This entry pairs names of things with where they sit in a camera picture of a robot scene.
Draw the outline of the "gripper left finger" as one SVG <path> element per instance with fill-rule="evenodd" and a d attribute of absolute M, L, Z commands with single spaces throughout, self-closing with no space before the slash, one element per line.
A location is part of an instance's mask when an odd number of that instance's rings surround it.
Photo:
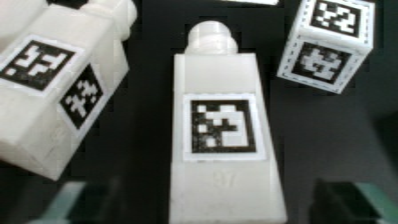
<path fill-rule="evenodd" d="M 121 224 L 121 181 L 67 181 L 41 216 L 26 224 Z"/>

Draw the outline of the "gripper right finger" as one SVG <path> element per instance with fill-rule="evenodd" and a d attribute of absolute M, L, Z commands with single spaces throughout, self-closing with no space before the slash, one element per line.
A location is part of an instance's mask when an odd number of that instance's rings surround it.
<path fill-rule="evenodd" d="M 398 204 L 375 184 L 316 180 L 311 224 L 398 224 Z"/>

